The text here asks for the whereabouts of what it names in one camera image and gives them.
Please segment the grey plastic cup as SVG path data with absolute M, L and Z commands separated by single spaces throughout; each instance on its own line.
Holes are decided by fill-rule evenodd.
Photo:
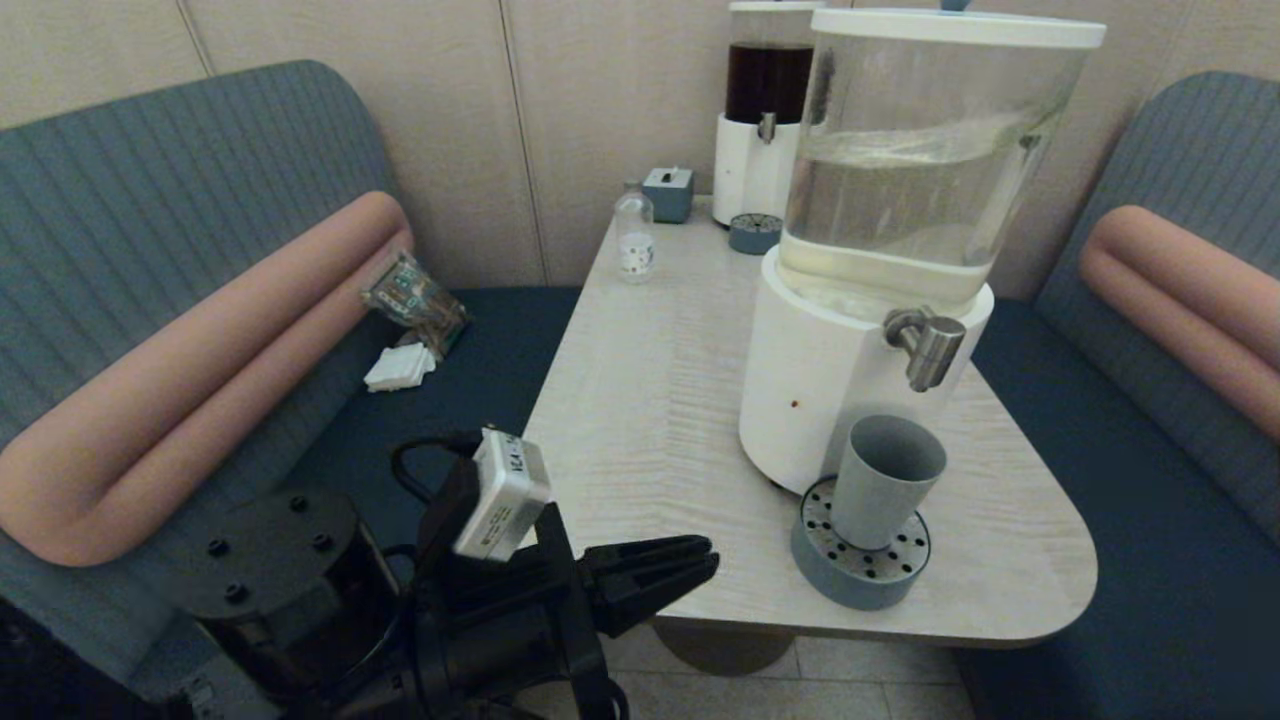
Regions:
M 940 438 L 915 421 L 884 414 L 855 421 L 835 486 L 836 533 L 863 550 L 888 546 L 947 465 Z

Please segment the large round perforated drip tray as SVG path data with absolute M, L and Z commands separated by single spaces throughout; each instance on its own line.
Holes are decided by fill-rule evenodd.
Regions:
M 886 547 L 856 547 L 835 529 L 835 488 L 836 475 L 828 474 L 803 493 L 788 541 L 799 571 L 844 607 L 878 611 L 900 603 L 931 561 L 925 519 L 915 511 Z

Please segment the clear water dispenser white base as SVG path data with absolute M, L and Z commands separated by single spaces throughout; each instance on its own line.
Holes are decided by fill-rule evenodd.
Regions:
M 925 425 L 995 310 L 989 273 L 1105 24 L 822 9 L 778 243 L 760 264 L 739 438 L 795 493 L 852 424 Z

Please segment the white folded napkins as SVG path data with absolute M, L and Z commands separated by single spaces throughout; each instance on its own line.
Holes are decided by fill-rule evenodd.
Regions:
M 370 393 L 411 389 L 436 370 L 436 357 L 424 343 L 384 348 L 364 377 Z

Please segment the small clear plastic bottle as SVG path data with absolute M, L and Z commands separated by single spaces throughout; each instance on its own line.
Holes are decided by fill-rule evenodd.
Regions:
M 654 206 L 637 179 L 623 184 L 614 202 L 613 237 L 618 249 L 620 277 L 628 283 L 649 281 L 655 263 Z

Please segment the small round drip tray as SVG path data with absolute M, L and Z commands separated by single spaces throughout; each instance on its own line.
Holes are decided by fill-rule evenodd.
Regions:
M 759 256 L 778 242 L 785 229 L 780 217 L 764 213 L 744 213 L 730 222 L 730 247 L 735 252 Z

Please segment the clear snack packet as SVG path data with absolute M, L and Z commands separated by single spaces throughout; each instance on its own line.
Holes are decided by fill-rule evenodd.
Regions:
M 360 296 L 366 306 L 406 328 L 402 345 L 420 342 L 439 363 L 472 319 L 466 305 L 406 250 L 381 258 Z

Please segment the small blue tissue box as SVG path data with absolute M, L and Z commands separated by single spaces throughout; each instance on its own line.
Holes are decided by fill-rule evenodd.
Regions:
M 692 169 L 686 167 L 653 168 L 643 182 L 643 193 L 653 206 L 653 220 L 659 224 L 684 224 L 692 214 Z

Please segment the dark beverage dispenser white base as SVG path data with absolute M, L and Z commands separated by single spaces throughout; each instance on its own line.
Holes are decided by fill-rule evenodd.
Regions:
M 730 4 L 724 109 L 717 118 L 713 217 L 783 217 L 824 0 Z

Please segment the blue-grey booth sofa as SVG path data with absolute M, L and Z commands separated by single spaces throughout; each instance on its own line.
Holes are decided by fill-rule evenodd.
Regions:
M 396 195 L 372 118 L 319 61 L 288 61 L 0 131 L 0 451 L 111 363 L 357 197 Z M 276 489 L 344 491 L 385 543 L 421 512 L 390 475 L 416 434 L 522 430 L 573 287 L 461 290 L 472 323 L 422 389 L 358 375 L 398 336 L 370 314 L 234 447 L 160 533 L 61 568 L 0 532 L 0 720 L 155 712 L 215 655 L 163 594 L 177 553 Z
M 1019 650 L 960 650 L 982 720 L 1280 720 L 1280 441 L 1080 277 L 1135 206 L 1280 281 L 1280 82 L 1211 70 L 1119 140 L 1030 304 L 1001 299 L 975 364 L 1082 514 L 1089 607 Z

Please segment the round table pedestal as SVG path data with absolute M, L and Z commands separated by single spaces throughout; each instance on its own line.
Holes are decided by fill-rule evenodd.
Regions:
M 659 623 L 654 633 L 676 659 L 718 676 L 746 676 L 768 669 L 797 637 L 794 632 L 744 624 Z

